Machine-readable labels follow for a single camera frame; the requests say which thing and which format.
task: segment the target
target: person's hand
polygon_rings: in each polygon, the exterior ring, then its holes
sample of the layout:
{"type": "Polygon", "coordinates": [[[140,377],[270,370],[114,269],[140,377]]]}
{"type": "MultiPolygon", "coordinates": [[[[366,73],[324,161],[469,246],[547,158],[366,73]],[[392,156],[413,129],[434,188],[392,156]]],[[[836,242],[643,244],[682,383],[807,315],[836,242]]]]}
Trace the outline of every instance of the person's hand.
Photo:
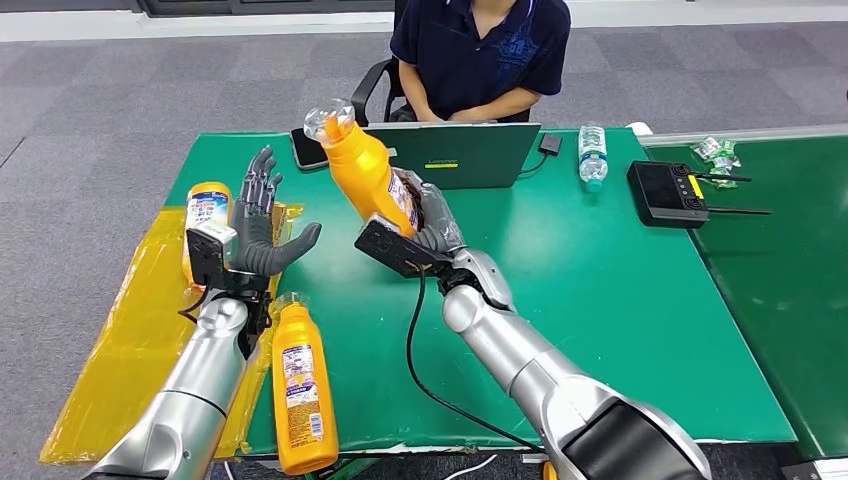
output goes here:
{"type": "Polygon", "coordinates": [[[320,223],[310,223],[296,238],[275,247],[272,238],[271,210],[277,185],[283,175],[270,177],[277,164],[271,147],[266,146],[250,162],[241,194],[233,205],[230,227],[238,233],[238,251],[233,269],[271,277],[309,251],[321,233],[320,223]]]}
{"type": "Polygon", "coordinates": [[[439,187],[421,180],[415,172],[393,168],[395,175],[420,200],[423,227],[413,240],[439,253],[450,253],[465,246],[448,202],[439,187]]]}
{"type": "Polygon", "coordinates": [[[452,122],[485,122],[490,120],[486,118],[477,107],[460,110],[449,119],[452,122]]]}
{"type": "Polygon", "coordinates": [[[419,122],[444,122],[445,121],[442,117],[436,115],[430,109],[428,109],[426,112],[421,112],[420,115],[418,113],[416,113],[415,118],[417,118],[419,122]]]}

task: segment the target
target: bottle label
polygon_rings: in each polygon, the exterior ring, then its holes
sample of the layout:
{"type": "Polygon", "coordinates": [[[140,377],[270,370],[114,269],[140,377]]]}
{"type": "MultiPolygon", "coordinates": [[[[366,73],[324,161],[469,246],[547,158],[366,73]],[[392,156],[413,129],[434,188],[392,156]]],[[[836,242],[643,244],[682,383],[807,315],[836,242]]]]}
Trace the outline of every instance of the bottle label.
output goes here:
{"type": "Polygon", "coordinates": [[[298,345],[283,350],[286,379],[286,414],[291,448],[317,443],[324,436],[324,421],[315,385],[312,347],[298,345]]]}
{"type": "MultiPolygon", "coordinates": [[[[194,228],[206,220],[227,226],[227,194],[223,192],[200,192],[191,196],[186,207],[185,228],[194,228]]],[[[183,256],[188,256],[188,242],[183,241],[183,256]]]]}
{"type": "Polygon", "coordinates": [[[406,185],[400,181],[395,172],[392,172],[392,176],[389,179],[389,196],[394,200],[395,205],[400,208],[406,218],[409,219],[410,225],[415,230],[418,230],[418,211],[415,208],[415,201],[412,199],[412,195],[409,194],[409,191],[406,189],[406,185]]]}
{"type": "Polygon", "coordinates": [[[606,159],[607,139],[601,127],[587,126],[580,129],[580,160],[585,160],[589,155],[606,159]]]}

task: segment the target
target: person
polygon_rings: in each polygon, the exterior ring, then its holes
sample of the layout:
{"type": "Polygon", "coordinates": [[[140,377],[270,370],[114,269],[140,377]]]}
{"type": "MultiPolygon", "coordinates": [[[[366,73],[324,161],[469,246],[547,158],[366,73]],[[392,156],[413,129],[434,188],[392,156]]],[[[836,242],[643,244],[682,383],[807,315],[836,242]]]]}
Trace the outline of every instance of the person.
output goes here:
{"type": "Polygon", "coordinates": [[[392,120],[517,121],[562,88],[570,30],[563,0],[410,0],[391,39],[407,99],[392,120]]]}

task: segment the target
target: dark blue polo shirt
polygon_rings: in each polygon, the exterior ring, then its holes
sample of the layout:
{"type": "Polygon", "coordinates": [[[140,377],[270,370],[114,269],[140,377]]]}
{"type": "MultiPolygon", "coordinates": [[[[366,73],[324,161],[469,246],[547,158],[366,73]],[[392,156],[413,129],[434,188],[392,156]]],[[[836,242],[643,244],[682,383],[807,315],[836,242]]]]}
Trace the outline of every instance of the dark blue polo shirt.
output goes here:
{"type": "Polygon", "coordinates": [[[517,0],[482,40],[471,0],[410,0],[391,48],[416,66],[430,108],[447,119],[515,87],[559,93],[570,30],[562,0],[517,0]]]}

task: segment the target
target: laptop logo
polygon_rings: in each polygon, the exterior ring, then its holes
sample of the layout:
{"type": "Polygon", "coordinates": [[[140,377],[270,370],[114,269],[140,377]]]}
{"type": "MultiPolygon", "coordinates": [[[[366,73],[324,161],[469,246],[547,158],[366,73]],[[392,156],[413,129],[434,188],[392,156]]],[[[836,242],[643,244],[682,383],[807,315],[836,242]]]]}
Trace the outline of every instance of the laptop logo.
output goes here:
{"type": "Polygon", "coordinates": [[[424,168],[457,168],[459,162],[456,160],[430,160],[424,164],[424,168]]]}

